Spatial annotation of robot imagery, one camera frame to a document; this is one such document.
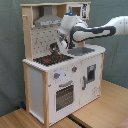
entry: gray wall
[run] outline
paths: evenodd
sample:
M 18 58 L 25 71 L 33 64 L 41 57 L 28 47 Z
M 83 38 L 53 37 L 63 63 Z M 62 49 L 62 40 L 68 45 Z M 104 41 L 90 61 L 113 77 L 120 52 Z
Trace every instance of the gray wall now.
M 25 101 L 22 66 L 25 55 L 20 4 L 43 2 L 60 2 L 60 0 L 0 0 L 0 116 L 14 111 L 21 101 Z M 91 0 L 91 2 L 89 27 L 101 26 L 113 17 L 128 15 L 127 0 Z M 86 41 L 107 49 L 103 79 L 126 88 L 128 88 L 127 41 L 127 35 Z

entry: knob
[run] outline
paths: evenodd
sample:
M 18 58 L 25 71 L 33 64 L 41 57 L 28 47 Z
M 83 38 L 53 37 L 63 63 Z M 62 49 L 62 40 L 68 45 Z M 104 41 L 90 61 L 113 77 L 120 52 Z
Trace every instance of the knob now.
M 55 79 L 59 78 L 59 76 L 60 76 L 60 74 L 58 74 L 58 73 L 55 73 L 55 74 L 54 74 L 54 78 L 55 78 Z
M 72 68 L 72 71 L 73 71 L 73 72 L 76 72 L 76 70 L 77 70 L 77 67 L 73 67 L 73 68 Z

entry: table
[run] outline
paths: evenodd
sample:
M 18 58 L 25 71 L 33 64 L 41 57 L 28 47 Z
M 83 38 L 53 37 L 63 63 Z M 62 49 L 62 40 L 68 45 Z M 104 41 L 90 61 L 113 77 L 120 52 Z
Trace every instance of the table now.
M 0 128 L 44 128 L 37 119 L 23 109 L 0 118 Z M 50 128 L 81 128 L 69 118 L 64 118 Z
M 115 128 L 128 117 L 128 89 L 102 80 L 101 96 L 71 117 L 87 128 Z

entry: oven door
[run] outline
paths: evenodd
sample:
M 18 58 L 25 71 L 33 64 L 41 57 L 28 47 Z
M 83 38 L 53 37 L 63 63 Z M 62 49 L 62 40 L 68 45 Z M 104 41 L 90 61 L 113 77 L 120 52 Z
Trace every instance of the oven door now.
M 80 75 L 49 87 L 49 123 L 61 120 L 79 108 Z

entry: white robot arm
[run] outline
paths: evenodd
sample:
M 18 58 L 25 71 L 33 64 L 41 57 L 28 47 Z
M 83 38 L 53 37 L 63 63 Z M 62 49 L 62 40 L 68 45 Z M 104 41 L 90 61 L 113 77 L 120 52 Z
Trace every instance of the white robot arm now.
M 128 34 L 128 16 L 120 16 L 111 19 L 101 27 L 87 28 L 86 22 L 72 12 L 64 15 L 59 34 L 69 35 L 74 42 L 82 42 L 87 39 L 107 37 L 113 35 Z

